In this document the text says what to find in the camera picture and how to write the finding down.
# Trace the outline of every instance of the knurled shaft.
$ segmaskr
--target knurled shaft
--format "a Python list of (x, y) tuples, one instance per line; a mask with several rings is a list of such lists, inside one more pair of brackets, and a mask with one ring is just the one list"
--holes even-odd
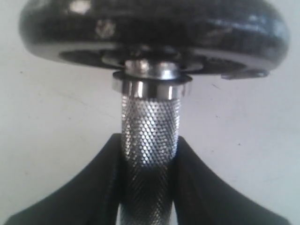
[(180, 100), (122, 97), (126, 189), (121, 225), (168, 225)]

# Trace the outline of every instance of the white background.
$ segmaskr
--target white background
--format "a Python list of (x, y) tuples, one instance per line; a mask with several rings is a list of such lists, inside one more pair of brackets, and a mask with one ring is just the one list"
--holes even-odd
[[(222, 179), (298, 225), (300, 2), (272, 2), (292, 31), (288, 59), (266, 79), (195, 77), (180, 134)], [(120, 131), (111, 72), (27, 53), (17, 32), (24, 3), (0, 0), (0, 224), (72, 179)]]

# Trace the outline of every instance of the white wall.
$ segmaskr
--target white wall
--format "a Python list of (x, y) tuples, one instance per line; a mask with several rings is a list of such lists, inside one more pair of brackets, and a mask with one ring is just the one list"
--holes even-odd
[[(288, 59), (266, 79), (195, 77), (180, 134), (226, 182), (298, 225), (300, 2), (272, 2), (292, 30)], [(24, 3), (0, 0), (0, 224), (69, 181), (120, 131), (109, 71), (25, 51), (17, 33)]]

